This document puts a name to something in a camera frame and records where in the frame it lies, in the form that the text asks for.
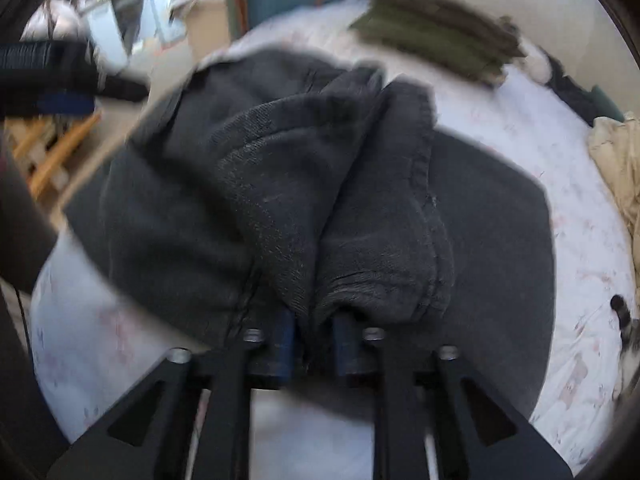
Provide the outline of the dark grey pants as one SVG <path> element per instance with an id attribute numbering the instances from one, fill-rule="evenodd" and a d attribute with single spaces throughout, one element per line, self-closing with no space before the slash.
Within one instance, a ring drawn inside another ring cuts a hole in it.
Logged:
<path id="1" fill-rule="evenodd" d="M 555 304 L 544 190 L 380 66 L 261 50 L 200 70 L 65 212 L 107 281 L 209 347 L 285 307 L 314 364 L 345 311 L 398 327 L 410 356 L 455 344 L 533 413 Z"/>

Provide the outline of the pale pink puffer jacket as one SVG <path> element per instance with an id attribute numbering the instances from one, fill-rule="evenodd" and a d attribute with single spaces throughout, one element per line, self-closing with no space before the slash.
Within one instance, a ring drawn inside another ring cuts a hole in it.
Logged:
<path id="1" fill-rule="evenodd" d="M 21 36 L 23 41 L 48 39 L 89 40 L 87 26 L 66 0 L 46 0 L 38 6 Z"/>

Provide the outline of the wooden shelf rack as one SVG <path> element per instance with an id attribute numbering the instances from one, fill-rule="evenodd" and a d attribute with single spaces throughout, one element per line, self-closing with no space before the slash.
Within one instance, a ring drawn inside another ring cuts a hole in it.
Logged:
<path id="1" fill-rule="evenodd" d="M 39 200 L 48 188 L 59 191 L 66 187 L 70 180 L 66 162 L 101 118 L 98 110 L 70 122 L 51 115 L 4 121 L 4 135 L 34 200 Z"/>

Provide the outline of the white floral bed sheet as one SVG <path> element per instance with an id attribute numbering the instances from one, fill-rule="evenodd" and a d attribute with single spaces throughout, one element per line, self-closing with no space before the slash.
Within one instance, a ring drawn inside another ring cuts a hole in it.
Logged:
<path id="1" fill-rule="evenodd" d="M 484 145 L 546 191 L 556 267 L 555 319 L 546 378 L 532 421 L 574 471 L 596 455 L 614 422 L 620 332 L 608 302 L 634 299 L 626 226 L 591 159 L 588 127 L 518 68 L 495 90 L 431 63 L 363 44 L 350 30 L 366 10 L 344 0 L 266 21 L 235 41 L 237 58 L 286 47 L 333 61 L 380 62 L 433 90 L 439 125 Z M 69 438 L 81 436 L 169 348 L 190 339 L 116 292 L 64 229 L 32 296 L 30 341 L 39 385 Z"/>

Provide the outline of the beige crumpled cloth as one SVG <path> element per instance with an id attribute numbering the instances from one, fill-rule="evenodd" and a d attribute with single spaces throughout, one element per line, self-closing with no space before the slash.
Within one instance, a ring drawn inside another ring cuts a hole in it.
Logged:
<path id="1" fill-rule="evenodd" d="M 594 120 L 588 152 L 610 189 L 631 239 L 634 270 L 639 275 L 639 119 L 627 114 Z"/>

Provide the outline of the folded olive green pants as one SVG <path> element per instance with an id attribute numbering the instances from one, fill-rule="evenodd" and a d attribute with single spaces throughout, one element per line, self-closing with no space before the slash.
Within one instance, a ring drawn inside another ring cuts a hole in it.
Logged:
<path id="1" fill-rule="evenodd" d="M 371 0 L 350 28 L 369 44 L 491 87 L 506 79 L 504 66 L 525 56 L 515 32 L 458 0 Z"/>

